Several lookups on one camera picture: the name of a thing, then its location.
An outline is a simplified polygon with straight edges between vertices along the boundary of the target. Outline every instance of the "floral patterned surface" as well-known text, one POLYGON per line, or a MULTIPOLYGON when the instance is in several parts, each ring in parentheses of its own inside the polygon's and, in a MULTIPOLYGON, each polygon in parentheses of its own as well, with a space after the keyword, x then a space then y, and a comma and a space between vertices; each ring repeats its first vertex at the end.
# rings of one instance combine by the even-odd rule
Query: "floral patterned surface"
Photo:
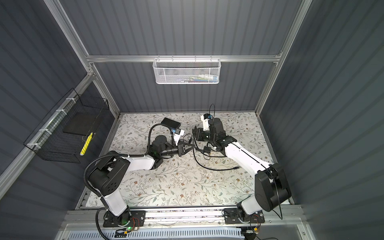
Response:
MULTIPOLYGON (((192 133, 194 126, 202 127, 203 113, 140 113, 124 114, 110 150, 119 153, 141 154, 147 146, 147 136, 152 125, 164 117, 181 123, 181 129, 192 133)), ((228 135, 236 138, 244 148, 257 157, 272 163, 260 125, 254 113, 216 113, 223 122, 228 135)), ((162 126, 155 127, 151 141, 163 134, 170 141, 169 131, 162 126)), ((203 158, 195 152, 197 160, 204 166, 226 169, 237 166, 233 160, 203 158)), ((193 153, 164 162, 155 170, 127 172, 120 184, 120 192, 129 206, 183 206, 183 205, 233 205, 253 194, 253 178, 239 168, 230 171, 211 171, 197 165, 193 153)), ((91 194, 86 207, 101 207, 101 201, 91 194)))

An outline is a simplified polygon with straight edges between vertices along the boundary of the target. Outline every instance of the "black wire basket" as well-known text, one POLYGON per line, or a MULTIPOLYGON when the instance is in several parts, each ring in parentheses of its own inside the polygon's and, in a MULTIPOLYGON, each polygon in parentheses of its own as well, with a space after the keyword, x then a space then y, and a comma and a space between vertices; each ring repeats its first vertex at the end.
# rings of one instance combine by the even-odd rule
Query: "black wire basket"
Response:
POLYGON ((108 111, 106 99, 76 94, 44 129, 42 120, 24 145, 43 160, 80 163, 108 111))

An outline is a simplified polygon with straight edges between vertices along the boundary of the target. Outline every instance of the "white mesh basket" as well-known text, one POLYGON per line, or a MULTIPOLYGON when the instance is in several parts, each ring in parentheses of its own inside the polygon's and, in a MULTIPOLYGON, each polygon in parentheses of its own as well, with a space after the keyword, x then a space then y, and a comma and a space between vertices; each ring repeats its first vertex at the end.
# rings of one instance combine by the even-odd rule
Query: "white mesh basket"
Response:
POLYGON ((163 62, 153 61, 158 84, 217 84, 221 62, 163 62))

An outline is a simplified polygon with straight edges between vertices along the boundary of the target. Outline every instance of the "yellow object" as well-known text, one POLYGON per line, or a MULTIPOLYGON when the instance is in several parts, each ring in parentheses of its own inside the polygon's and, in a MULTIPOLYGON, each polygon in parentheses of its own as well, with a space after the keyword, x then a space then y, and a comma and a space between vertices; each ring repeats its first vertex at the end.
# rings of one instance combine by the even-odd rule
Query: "yellow object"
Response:
POLYGON ((83 156, 85 154, 85 151, 87 151, 88 145, 91 142, 92 137, 93 137, 93 133, 91 132, 91 134, 87 138, 87 141, 85 141, 85 143, 84 143, 84 147, 80 152, 80 156, 83 156))

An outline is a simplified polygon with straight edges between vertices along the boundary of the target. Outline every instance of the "corrugated gray wall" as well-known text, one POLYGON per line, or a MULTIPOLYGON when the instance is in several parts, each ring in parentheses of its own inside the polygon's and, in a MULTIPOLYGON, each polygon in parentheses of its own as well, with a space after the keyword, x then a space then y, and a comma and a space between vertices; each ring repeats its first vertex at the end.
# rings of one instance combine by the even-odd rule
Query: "corrugated gray wall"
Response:
POLYGON ((43 1, 0 1, 0 173, 86 71, 43 1))
MULTIPOLYGON (((62 1, 91 55, 274 55, 300 0, 62 1)), ((223 63, 218 85, 158 85, 152 64, 97 63, 122 112, 253 110, 272 63, 223 63)))
POLYGON ((315 1, 261 113, 319 240, 383 236, 383 9, 315 1))
POLYGON ((219 84, 157 84, 152 63, 96 63, 122 112, 254 110, 273 63, 222 63, 219 84))
POLYGON ((300 1, 61 3, 91 55, 273 55, 300 1))
MULTIPOLYGON (((0 173, 85 74, 43 1, 0 1, 0 173)), ((93 84, 84 94, 100 96, 93 84)), ((0 200, 0 239, 55 237, 84 189, 83 169, 100 153, 113 121, 112 114, 104 119, 81 164, 31 160, 0 200)))

